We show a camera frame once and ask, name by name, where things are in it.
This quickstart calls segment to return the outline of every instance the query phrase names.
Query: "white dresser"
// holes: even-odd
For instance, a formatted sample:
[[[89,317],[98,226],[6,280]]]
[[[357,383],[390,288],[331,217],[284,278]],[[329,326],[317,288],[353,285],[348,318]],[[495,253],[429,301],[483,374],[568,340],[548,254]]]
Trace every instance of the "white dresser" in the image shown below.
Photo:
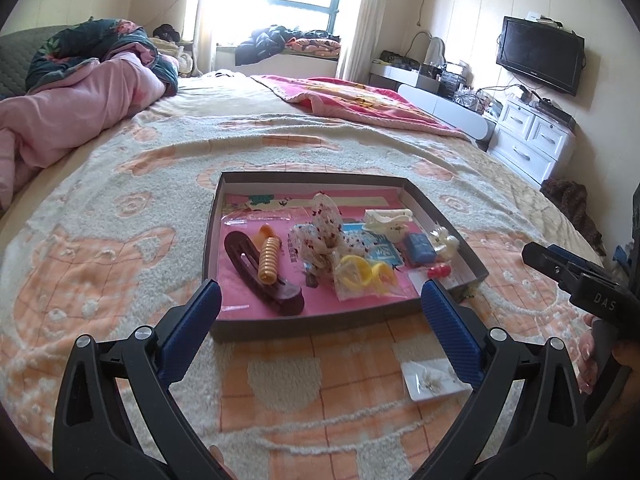
[[[509,100],[495,127],[489,153],[532,186],[558,176],[575,148],[571,131],[539,110],[517,100]]]

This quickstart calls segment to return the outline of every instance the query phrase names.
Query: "curtain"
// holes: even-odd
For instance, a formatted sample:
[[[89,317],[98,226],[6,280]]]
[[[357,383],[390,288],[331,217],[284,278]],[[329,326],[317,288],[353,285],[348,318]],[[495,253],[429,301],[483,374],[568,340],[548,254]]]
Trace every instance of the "curtain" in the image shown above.
[[[211,72],[216,63],[213,12],[213,0],[198,0],[193,31],[193,57],[196,69],[201,74]]]
[[[341,5],[342,36],[336,77],[366,82],[382,26],[386,0],[345,0]]]

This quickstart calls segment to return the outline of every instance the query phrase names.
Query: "blue gripper pad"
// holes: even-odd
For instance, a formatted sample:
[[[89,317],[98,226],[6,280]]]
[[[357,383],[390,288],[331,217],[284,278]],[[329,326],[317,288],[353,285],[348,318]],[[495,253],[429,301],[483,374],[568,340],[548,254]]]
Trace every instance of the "blue gripper pad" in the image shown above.
[[[409,233],[404,239],[404,248],[413,266],[432,264],[438,257],[423,233]]]
[[[162,345],[158,358],[158,380],[165,388],[182,380],[198,348],[220,313],[220,286],[210,280],[185,305],[185,313]]]
[[[482,351],[453,308],[452,300],[430,280],[422,286],[420,303],[458,378],[478,389],[484,380]]]
[[[585,260],[584,258],[581,258],[580,256],[577,256],[576,254],[570,253],[569,251],[567,251],[566,249],[563,249],[560,246],[549,245],[548,249],[552,253],[555,253],[558,256],[562,256],[563,258],[566,258],[572,264],[575,264],[581,267],[589,267],[589,263],[587,263],[587,260]]]

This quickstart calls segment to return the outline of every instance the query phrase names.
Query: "desk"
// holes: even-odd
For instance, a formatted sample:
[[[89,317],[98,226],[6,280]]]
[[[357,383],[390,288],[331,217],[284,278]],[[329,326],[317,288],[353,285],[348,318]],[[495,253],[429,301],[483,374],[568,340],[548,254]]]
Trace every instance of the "desk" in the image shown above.
[[[481,149],[486,150],[486,143],[494,134],[494,122],[444,97],[406,84],[400,85],[398,93],[420,110],[462,130],[476,141]]]
[[[400,83],[413,86],[433,94],[436,94],[440,87],[440,83],[438,81],[431,79],[430,77],[420,75],[417,70],[404,70],[391,65],[371,63],[369,73],[394,81],[395,87]]]

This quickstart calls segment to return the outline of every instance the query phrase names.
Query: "pink quilt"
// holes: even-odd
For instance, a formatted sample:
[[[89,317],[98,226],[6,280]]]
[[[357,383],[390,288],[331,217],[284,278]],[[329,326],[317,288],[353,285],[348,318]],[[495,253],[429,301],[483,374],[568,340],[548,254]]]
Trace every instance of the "pink quilt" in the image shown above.
[[[0,101],[0,209],[42,168],[147,108],[165,90],[136,54],[121,52],[33,94]]]
[[[441,123],[392,90],[330,77],[293,79],[254,75],[252,79],[287,103],[302,105],[319,117],[466,139],[459,130]]]

